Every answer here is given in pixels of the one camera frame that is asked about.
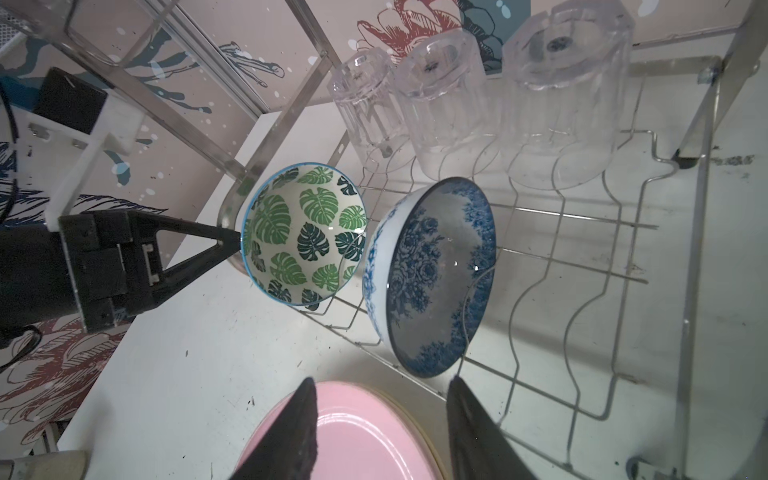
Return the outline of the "pink plate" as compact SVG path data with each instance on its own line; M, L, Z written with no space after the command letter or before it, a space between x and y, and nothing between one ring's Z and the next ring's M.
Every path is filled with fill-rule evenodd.
M326 381L315 386L318 454L309 479L444 477L430 441L395 402L354 383ZM259 444L293 393L264 417L236 469Z

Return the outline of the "blue white floral bowl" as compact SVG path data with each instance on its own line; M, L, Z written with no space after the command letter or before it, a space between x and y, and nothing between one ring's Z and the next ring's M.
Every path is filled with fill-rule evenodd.
M416 190L379 222L363 298L377 335L411 375L438 376L465 353L489 303L496 255L491 205L467 178Z

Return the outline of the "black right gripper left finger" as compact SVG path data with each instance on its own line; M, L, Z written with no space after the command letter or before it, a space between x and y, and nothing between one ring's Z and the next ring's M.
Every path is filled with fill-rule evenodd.
M231 479L309 479L317 460L317 391L305 378Z

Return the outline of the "green leaf pattern bowl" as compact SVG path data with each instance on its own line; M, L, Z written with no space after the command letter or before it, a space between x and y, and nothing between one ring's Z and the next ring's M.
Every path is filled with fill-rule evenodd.
M366 246L368 215L356 185L315 162L289 165L251 199L241 255L269 298L315 311L354 276Z

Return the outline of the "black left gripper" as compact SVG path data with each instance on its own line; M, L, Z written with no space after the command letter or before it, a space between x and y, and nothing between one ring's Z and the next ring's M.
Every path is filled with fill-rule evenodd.
M96 333L155 309L240 251L234 230L134 210L59 219L66 265L83 328ZM178 233L170 263L158 235Z

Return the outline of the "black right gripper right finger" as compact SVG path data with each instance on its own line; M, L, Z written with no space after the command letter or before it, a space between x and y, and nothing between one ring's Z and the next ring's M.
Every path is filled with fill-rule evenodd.
M449 384L446 408L455 479L535 479L459 376Z

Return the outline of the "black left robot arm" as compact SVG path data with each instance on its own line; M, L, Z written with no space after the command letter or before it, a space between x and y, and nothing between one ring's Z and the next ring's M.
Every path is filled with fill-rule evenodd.
M80 315L99 332L155 309L239 253L237 231L138 210L64 216L58 231L42 225L1 233L1 345L40 321ZM165 268L161 231L208 239L212 246Z

